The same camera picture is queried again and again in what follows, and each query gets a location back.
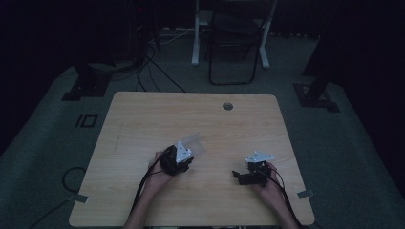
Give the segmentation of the person's right hand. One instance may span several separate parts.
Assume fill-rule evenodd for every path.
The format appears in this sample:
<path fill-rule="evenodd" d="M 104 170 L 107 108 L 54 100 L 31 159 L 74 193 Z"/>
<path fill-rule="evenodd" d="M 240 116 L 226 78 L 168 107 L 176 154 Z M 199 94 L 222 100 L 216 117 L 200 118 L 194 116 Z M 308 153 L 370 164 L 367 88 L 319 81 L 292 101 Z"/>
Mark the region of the person's right hand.
<path fill-rule="evenodd" d="M 263 203 L 277 216 L 288 212 L 281 185 L 276 176 L 276 168 L 270 162 L 267 163 L 271 170 L 271 176 L 265 187 L 253 185 L 252 189 L 259 195 Z"/>

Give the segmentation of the black floor tape marks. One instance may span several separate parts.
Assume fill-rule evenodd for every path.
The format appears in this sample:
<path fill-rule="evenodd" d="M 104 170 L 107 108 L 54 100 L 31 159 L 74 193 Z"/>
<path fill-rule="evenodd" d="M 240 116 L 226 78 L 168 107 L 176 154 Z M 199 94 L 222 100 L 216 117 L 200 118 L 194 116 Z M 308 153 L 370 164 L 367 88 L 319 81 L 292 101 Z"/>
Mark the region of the black floor tape marks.
<path fill-rule="evenodd" d="M 81 114 L 76 121 L 76 128 L 93 128 L 98 120 L 97 114 Z"/>

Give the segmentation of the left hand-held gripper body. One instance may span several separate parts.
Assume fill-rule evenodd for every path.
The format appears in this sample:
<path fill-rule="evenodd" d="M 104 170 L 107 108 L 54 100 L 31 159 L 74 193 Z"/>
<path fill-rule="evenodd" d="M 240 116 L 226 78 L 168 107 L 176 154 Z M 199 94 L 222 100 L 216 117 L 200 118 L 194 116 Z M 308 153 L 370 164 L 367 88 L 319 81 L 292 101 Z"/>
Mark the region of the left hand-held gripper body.
<path fill-rule="evenodd" d="M 183 164 L 190 157 L 192 157 L 191 152 L 179 141 L 176 145 L 169 146 L 160 155 L 160 167 L 166 174 L 174 177 L 177 174 L 184 173 L 182 171 Z"/>

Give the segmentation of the white desk leg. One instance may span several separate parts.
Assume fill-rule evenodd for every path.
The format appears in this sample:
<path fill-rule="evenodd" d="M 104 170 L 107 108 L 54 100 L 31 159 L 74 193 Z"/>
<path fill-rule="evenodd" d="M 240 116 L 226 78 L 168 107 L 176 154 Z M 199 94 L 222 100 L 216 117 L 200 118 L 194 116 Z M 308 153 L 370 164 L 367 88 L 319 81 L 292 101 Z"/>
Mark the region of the white desk leg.
<path fill-rule="evenodd" d="M 264 28 L 264 32 L 263 32 L 263 36 L 262 36 L 262 42 L 261 42 L 261 46 L 259 48 L 259 52 L 260 52 L 260 58 L 261 58 L 261 62 L 262 62 L 262 67 L 266 70 L 270 67 L 269 65 L 269 60 L 267 57 L 267 52 L 266 52 L 266 42 L 267 42 L 267 38 L 269 35 L 269 31 L 271 28 L 271 24 L 272 24 L 272 20 L 273 20 L 273 16 L 274 16 L 274 11 L 276 8 L 278 0 L 271 0 L 271 12 L 270 12 L 270 17 L 267 19 L 266 21 L 266 25 Z"/>
<path fill-rule="evenodd" d="M 195 0 L 194 41 L 191 64 L 197 67 L 200 62 L 200 0 Z"/>

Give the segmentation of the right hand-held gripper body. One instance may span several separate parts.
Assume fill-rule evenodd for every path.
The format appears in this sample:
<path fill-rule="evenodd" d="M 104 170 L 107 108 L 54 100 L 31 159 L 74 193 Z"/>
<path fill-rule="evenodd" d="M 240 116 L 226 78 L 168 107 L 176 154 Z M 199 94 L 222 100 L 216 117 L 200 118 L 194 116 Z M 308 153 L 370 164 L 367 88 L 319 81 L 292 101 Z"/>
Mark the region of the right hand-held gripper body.
<path fill-rule="evenodd" d="M 274 159 L 273 155 L 255 151 L 248 156 L 245 161 L 247 165 L 247 174 L 238 174 L 238 182 L 240 185 L 260 184 L 265 187 L 271 178 L 272 170 L 267 165 L 269 160 Z"/>

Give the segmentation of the person's left hand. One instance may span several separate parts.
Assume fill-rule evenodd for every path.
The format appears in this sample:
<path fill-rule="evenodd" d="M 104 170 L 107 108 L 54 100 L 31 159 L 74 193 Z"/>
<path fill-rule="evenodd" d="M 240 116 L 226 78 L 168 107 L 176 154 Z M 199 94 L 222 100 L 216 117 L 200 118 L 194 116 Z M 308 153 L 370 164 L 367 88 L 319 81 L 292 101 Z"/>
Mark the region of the person's left hand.
<path fill-rule="evenodd" d="M 148 166 L 150 169 L 149 175 L 145 182 L 144 191 L 148 194 L 156 195 L 173 179 L 173 176 L 167 175 L 160 167 L 159 159 L 161 152 L 156 152 L 154 161 Z"/>

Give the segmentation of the black folding chair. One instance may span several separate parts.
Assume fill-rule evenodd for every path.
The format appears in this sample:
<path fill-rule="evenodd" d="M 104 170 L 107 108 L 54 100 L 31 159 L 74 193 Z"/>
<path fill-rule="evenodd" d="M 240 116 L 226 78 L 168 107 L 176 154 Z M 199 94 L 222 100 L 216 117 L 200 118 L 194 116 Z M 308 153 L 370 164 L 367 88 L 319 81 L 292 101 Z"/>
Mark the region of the black folding chair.
<path fill-rule="evenodd" d="M 256 18 L 230 12 L 213 12 L 205 53 L 205 57 L 208 59 L 208 80 L 212 85 L 247 85 L 254 80 L 265 22 L 264 17 Z M 241 59 L 245 59 L 251 49 L 254 49 L 254 60 L 250 77 L 240 79 L 239 81 L 232 80 L 231 78 L 225 79 L 224 77 L 218 80 L 214 77 L 215 53 L 241 53 Z"/>

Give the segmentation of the black stand base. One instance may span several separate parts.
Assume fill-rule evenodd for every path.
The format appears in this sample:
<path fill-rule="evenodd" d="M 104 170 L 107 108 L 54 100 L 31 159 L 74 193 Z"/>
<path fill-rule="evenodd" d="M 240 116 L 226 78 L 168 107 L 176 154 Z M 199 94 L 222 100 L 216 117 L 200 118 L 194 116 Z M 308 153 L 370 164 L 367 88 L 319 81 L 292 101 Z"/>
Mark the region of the black stand base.
<path fill-rule="evenodd" d="M 330 113 L 339 113 L 336 102 L 332 101 L 327 93 L 328 79 L 315 77 L 311 83 L 294 83 L 293 89 L 299 103 L 306 108 L 323 108 Z"/>
<path fill-rule="evenodd" d="M 72 88 L 63 94 L 62 101 L 79 101 L 82 97 L 103 97 L 111 75 L 97 73 L 89 64 L 74 65 L 77 79 Z"/>

